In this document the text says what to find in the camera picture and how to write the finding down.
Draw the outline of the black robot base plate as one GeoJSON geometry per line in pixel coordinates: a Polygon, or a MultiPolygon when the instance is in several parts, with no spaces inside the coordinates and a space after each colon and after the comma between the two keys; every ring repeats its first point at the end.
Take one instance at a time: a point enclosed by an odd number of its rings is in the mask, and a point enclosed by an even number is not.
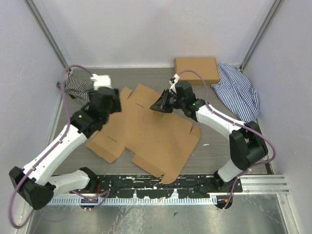
{"type": "Polygon", "coordinates": [[[98,175],[97,184],[92,190],[78,190],[80,194],[92,195],[109,192],[109,198],[132,198],[135,195],[143,199],[170,198],[176,192],[179,199],[209,198],[212,193],[228,194],[233,186],[229,182],[221,187],[216,185],[212,175],[184,174],[170,183],[161,183],[162,177],[152,175],[98,175]]]}

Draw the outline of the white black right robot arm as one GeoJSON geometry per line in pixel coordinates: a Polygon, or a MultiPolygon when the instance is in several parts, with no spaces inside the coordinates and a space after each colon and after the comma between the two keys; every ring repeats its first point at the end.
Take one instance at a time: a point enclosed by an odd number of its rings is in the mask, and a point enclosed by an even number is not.
{"type": "Polygon", "coordinates": [[[186,117],[211,127],[229,141],[230,159],[214,173],[213,178],[214,186],[219,192],[228,191],[236,176],[268,154],[256,122],[237,121],[207,104],[205,100],[196,98],[187,81],[178,81],[171,88],[165,89],[150,109],[166,114],[179,109],[186,117]]]}

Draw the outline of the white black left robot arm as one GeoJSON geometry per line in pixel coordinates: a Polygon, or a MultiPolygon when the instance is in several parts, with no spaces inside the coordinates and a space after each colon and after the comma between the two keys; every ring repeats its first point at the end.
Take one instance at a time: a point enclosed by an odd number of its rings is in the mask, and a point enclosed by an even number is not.
{"type": "Polygon", "coordinates": [[[109,115],[121,112],[119,89],[100,87],[89,95],[89,103],[73,113],[70,124],[34,160],[23,168],[9,172],[17,193],[34,209],[40,210],[59,194],[73,190],[93,193],[98,187],[97,175],[87,167],[54,176],[56,168],[75,150],[102,129],[109,115]]]}

